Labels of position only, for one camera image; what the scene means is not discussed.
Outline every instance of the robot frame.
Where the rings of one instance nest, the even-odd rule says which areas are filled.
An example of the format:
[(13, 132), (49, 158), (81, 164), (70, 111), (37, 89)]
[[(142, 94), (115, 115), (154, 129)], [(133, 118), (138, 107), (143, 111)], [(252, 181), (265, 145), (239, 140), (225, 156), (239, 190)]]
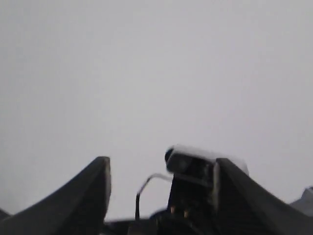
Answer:
[(175, 145), (165, 154), (173, 174), (168, 205), (140, 218), (106, 221), (108, 157), (98, 157), (63, 187), (15, 215), (0, 210), (0, 235), (311, 235), (313, 189), (289, 204), (249, 177), (244, 161)]

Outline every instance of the gray background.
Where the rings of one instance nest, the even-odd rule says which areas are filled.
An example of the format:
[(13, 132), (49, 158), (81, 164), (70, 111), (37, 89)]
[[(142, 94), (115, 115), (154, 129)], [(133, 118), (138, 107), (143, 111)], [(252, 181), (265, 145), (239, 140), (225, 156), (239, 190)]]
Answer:
[[(313, 1), (0, 2), (0, 207), (112, 158), (108, 218), (175, 143), (245, 159), (286, 202), (313, 184)], [(166, 204), (153, 181), (142, 214)]]

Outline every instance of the metal pin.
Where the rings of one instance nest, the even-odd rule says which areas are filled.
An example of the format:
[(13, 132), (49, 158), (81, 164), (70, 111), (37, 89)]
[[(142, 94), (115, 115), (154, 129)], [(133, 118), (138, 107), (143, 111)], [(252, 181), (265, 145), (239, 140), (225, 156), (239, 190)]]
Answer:
[(175, 207), (172, 206), (172, 207), (171, 207), (171, 214), (174, 214), (174, 212), (175, 212)]

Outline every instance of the wire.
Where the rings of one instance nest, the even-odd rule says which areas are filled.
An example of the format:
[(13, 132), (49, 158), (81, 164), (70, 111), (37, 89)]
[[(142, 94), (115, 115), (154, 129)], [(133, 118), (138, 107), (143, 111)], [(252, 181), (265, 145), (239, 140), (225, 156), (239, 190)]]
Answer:
[[(208, 182), (204, 182), (202, 180), (199, 180), (197, 178), (190, 177), (190, 176), (187, 176), (187, 175), (175, 174), (174, 177), (176, 177), (178, 179), (181, 179), (181, 180), (184, 180), (184, 181), (188, 181), (188, 182), (193, 183), (193, 184), (202, 185), (204, 187), (210, 187), (211, 186), (211, 184), (208, 183)], [(165, 176), (165, 175), (162, 175), (162, 174), (159, 174), (159, 173), (152, 174), (151, 176), (149, 176), (147, 178), (145, 183), (141, 186), (140, 190), (136, 194), (136, 208), (135, 208), (135, 219), (136, 220), (140, 219), (140, 212), (139, 212), (140, 195), (142, 194), (143, 190), (146, 188), (146, 186), (150, 182), (150, 180), (152, 180), (153, 178), (159, 178), (159, 179), (163, 179), (163, 180), (166, 180), (166, 181), (172, 181), (172, 179), (173, 179), (172, 177), (168, 177), (168, 176)]]
[(163, 179), (165, 181), (172, 181), (172, 177), (168, 177), (159, 173), (152, 174), (147, 178), (145, 183), (141, 186), (140, 190), (136, 194), (136, 209), (135, 209), (135, 219), (139, 220), (140, 219), (140, 214), (139, 214), (139, 201), (140, 201), (140, 195), (142, 194), (143, 190), (146, 188), (147, 184), (152, 180), (153, 178), (159, 178)]

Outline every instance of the black curved edge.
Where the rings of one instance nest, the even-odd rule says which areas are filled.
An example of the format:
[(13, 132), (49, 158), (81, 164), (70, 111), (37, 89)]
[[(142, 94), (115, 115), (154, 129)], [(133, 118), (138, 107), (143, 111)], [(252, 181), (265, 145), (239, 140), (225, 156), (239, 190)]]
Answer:
[(220, 166), (217, 221), (223, 235), (311, 235), (313, 220), (270, 194), (229, 159)]
[(0, 209), (0, 222), (6, 218), (8, 218), (10, 215), (9, 213), (3, 211), (2, 209)]
[(98, 157), (59, 190), (0, 222), (0, 235), (99, 235), (111, 194), (108, 157)]

